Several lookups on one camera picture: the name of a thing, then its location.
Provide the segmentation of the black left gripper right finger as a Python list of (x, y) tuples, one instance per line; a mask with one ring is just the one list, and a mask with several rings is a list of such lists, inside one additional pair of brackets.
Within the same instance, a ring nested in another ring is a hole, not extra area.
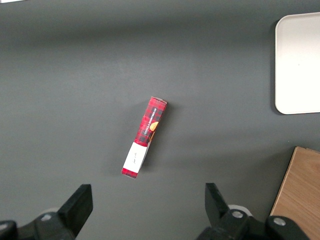
[(215, 183), (205, 184), (205, 211), (210, 227), (198, 240), (243, 240), (249, 231), (249, 216), (240, 209), (230, 209)]

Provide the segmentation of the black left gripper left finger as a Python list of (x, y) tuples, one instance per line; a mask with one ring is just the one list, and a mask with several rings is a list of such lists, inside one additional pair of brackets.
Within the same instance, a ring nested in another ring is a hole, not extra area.
[(58, 209), (17, 229), (19, 240), (75, 240), (93, 211), (92, 186), (82, 184)]

